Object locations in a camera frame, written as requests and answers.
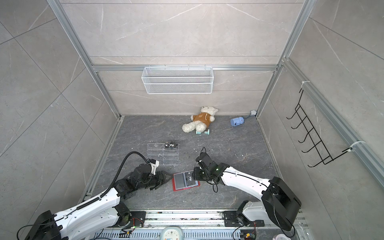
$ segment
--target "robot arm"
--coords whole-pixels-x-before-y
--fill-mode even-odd
[[[158,189],[173,178],[165,171],[156,172],[158,161],[151,159],[146,162],[113,182],[112,188],[79,205],[55,214],[51,211],[42,213],[26,239],[79,240],[106,227],[127,225],[131,213],[123,201],[132,197],[136,190]]]
[[[264,207],[243,202],[237,210],[237,219],[241,224],[250,224],[267,214],[281,229],[291,230],[301,202],[282,179],[262,179],[240,172],[228,164],[216,164],[205,152],[200,153],[196,162],[199,165],[193,172],[196,180],[236,187],[263,202]]]

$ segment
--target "white teddy bear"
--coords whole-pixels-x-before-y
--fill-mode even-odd
[[[184,132],[191,132],[196,129],[198,132],[205,131],[211,122],[215,120],[215,113],[218,111],[217,108],[204,106],[201,108],[199,115],[191,116],[192,122],[183,125]]]

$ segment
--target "white wire basket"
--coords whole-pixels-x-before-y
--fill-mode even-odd
[[[212,93],[212,67],[146,67],[141,76],[148,94]]]

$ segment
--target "white cable tie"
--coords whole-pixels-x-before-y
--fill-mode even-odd
[[[351,151],[352,151],[352,147],[353,147],[355,144],[360,143],[360,142],[366,143],[365,141],[357,141],[357,142],[354,142],[354,143],[352,143],[352,144],[349,146],[349,149],[347,150],[347,152],[351,152]]]
[[[310,81],[302,81],[302,82],[301,82],[301,88],[303,88],[303,84],[304,84],[304,83],[307,83],[307,82],[310,82]]]

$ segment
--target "gray marble floor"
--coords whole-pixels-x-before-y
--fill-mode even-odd
[[[209,156],[216,162],[227,163],[234,168],[262,178],[276,175],[271,156],[265,145],[259,124],[254,117],[245,123],[232,127],[234,116],[216,116],[211,123],[210,135],[185,133],[181,126],[190,121],[189,116],[126,116],[102,173],[94,194],[99,194],[111,183],[124,156],[130,151],[138,151],[146,156],[147,143],[177,141],[179,143],[178,166],[159,166],[158,170],[169,173],[192,170],[197,166],[195,158],[201,148],[206,147]],[[126,161],[120,177],[131,172],[143,160],[132,155]],[[125,203],[131,209],[150,208],[237,208],[244,200],[257,199],[239,189],[218,185],[218,193],[212,186],[201,182],[200,187],[174,192],[172,183],[157,190],[139,190]]]

